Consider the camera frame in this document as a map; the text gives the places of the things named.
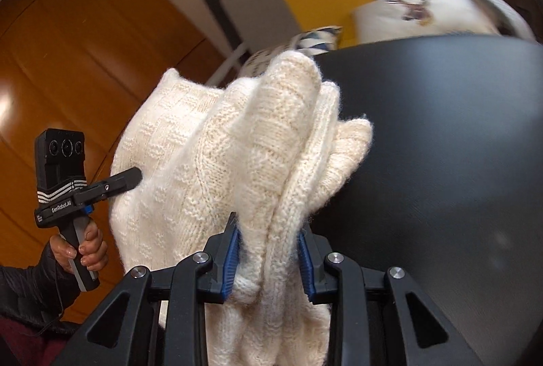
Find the person's left hand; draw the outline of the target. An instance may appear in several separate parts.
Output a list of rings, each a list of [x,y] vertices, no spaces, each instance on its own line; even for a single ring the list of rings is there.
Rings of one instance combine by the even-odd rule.
[[[81,264],[91,272],[99,272],[107,266],[108,245],[103,239],[103,232],[97,224],[90,220],[85,229],[85,238],[78,249],[67,243],[61,235],[53,235],[50,238],[50,247],[58,264],[68,273],[73,274],[70,261],[77,255],[81,256]]]

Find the black jacket left forearm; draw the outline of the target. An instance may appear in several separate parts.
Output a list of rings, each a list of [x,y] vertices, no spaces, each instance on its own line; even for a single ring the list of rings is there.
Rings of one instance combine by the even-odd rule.
[[[57,262],[47,244],[35,266],[2,266],[1,316],[28,327],[39,336],[69,339],[79,325],[62,320],[80,294],[75,276]]]

